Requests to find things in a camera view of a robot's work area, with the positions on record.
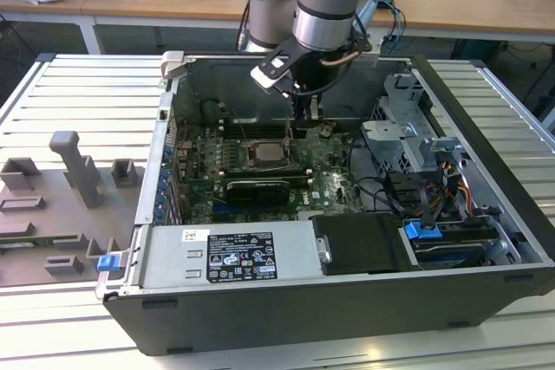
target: motherboard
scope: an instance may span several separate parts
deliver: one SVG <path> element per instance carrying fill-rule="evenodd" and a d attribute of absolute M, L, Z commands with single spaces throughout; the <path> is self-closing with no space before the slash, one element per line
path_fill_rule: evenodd
<path fill-rule="evenodd" d="M 305 220 L 362 212 L 349 179 L 352 134 L 331 124 L 187 126 L 176 145 L 184 224 Z"/>

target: floor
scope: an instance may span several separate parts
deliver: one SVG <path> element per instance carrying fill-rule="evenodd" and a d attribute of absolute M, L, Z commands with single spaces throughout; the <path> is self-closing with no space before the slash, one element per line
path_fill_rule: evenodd
<path fill-rule="evenodd" d="M 58 23 L 19 23 L 16 31 L 35 52 L 86 54 L 87 50 L 75 25 Z M 164 48 L 157 48 L 149 27 L 101 26 L 101 38 L 108 54 L 159 54 L 167 49 L 188 51 L 232 51 L 235 31 L 231 29 L 162 29 Z M 396 55 L 424 54 L 427 58 L 449 58 L 454 40 L 442 38 L 402 39 Z M 490 69 L 521 100 L 550 60 L 550 47 L 529 42 L 511 42 L 489 63 Z M 3 102 L 30 65 L 33 55 L 14 32 L 4 33 L 0 41 L 0 101 Z M 541 94 L 555 84 L 555 66 L 542 78 L 526 101 L 533 107 Z"/>

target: blue tab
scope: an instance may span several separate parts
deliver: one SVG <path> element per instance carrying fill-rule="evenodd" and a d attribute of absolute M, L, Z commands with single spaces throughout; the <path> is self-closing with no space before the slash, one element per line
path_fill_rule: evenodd
<path fill-rule="evenodd" d="M 420 221 L 411 221 L 405 225 L 404 228 L 409 240 L 413 240 L 415 238 L 422 239 L 443 237 L 441 230 L 437 225 L 433 229 L 424 229 L 422 228 Z"/>
<path fill-rule="evenodd" d="M 96 269 L 99 272 L 118 272 L 120 271 L 121 255 L 104 255 L 98 259 Z"/>

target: warning label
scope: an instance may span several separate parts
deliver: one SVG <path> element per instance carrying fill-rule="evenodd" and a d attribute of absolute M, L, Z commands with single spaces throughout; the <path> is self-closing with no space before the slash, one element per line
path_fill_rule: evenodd
<path fill-rule="evenodd" d="M 207 262 L 210 283 L 278 279 L 271 233 L 212 234 Z"/>

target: slotted metal surface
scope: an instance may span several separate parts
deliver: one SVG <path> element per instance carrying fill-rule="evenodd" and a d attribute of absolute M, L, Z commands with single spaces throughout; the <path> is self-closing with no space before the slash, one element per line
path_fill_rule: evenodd
<path fill-rule="evenodd" d="M 155 55 L 57 55 L 37 64 L 17 100 L 0 111 L 0 169 L 31 157 L 39 169 L 62 167 L 49 149 L 52 133 L 75 130 L 82 155 L 97 167 L 118 158 L 147 163 L 160 95 Z"/>
<path fill-rule="evenodd" d="M 555 224 L 555 140 L 486 69 L 470 62 L 431 61 L 515 177 Z M 455 136 L 437 108 L 432 114 Z"/>
<path fill-rule="evenodd" d="M 146 68 L 157 65 L 159 57 L 102 55 L 59 55 L 49 66 L 57 68 Z M 468 62 L 433 62 L 438 71 L 450 74 L 475 68 Z M 456 88 L 460 98 L 501 99 L 501 94 L 489 84 L 487 88 Z M 161 90 L 154 87 L 29 87 L 26 96 L 94 97 L 156 97 Z M 122 146 L 150 143 L 152 133 L 147 129 L 155 114 L 142 114 L 150 107 L 124 107 L 121 114 L 111 114 L 110 107 L 90 108 L 110 114 L 107 120 L 91 128 L 79 107 L 45 107 L 36 113 L 17 107 L 9 115 L 28 117 L 27 129 L 18 120 L 8 119 L 4 126 L 16 129 L 10 134 L 2 131 L 0 148 L 44 148 L 48 146 L 53 127 L 49 123 L 78 122 L 80 145 L 83 147 Z M 50 119 L 47 114 L 73 114 Z M 447 123 L 438 117 L 447 129 Z M 524 118 L 474 117 L 490 140 L 521 143 L 538 140 L 538 134 Z M 504 157 L 523 182 L 532 186 L 552 178 L 555 155 L 536 152 L 513 152 Z M 58 162 L 41 162 L 42 169 Z M 537 202 L 547 213 L 555 211 L 555 197 L 539 198 Z M 546 296 L 521 299 L 500 311 L 477 328 L 463 328 L 425 333 L 393 334 L 353 340 L 314 342 L 279 347 L 251 348 L 207 354 L 179 354 L 167 357 L 147 357 L 141 354 L 129 336 L 111 318 L 95 298 L 93 283 L 68 284 L 63 292 L 48 292 L 47 288 L 0 289 L 0 362 L 9 370 L 29 368 L 97 368 L 106 366 L 138 369 L 210 370 L 280 370 L 295 369 L 375 369 L 411 370 L 494 370 L 555 367 L 555 292 Z"/>

